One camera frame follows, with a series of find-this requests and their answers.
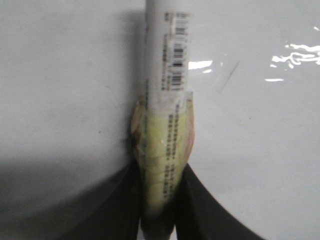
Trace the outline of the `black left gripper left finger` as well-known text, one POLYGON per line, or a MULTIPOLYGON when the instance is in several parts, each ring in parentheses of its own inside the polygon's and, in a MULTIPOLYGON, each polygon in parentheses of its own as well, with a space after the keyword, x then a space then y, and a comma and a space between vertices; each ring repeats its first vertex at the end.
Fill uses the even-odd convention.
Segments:
POLYGON ((139 167, 131 161, 92 190, 41 218, 40 240, 135 240, 141 215, 139 167))

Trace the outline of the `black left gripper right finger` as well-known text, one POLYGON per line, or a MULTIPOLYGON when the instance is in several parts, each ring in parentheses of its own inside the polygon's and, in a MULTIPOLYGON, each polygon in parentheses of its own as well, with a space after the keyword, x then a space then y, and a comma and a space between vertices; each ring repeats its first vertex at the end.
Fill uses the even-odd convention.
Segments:
POLYGON ((206 189, 189 164, 175 200, 179 240, 262 240, 229 213, 206 189))

